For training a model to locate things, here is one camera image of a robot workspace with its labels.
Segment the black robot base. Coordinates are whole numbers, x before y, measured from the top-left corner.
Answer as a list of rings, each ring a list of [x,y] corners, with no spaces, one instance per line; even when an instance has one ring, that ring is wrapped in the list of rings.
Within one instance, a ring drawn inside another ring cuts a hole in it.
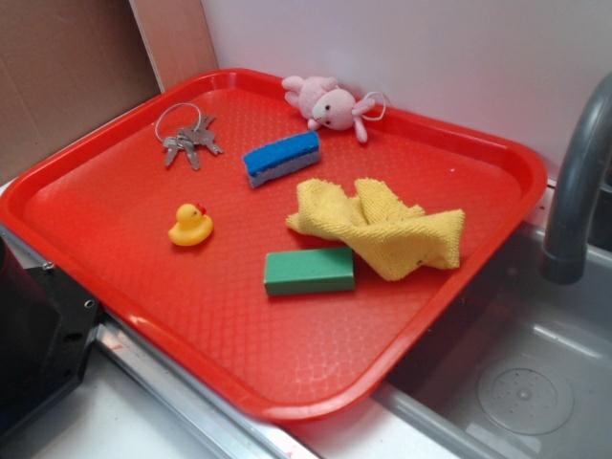
[[[97,332],[97,298],[57,266],[24,268],[1,243],[1,437],[78,387]]]

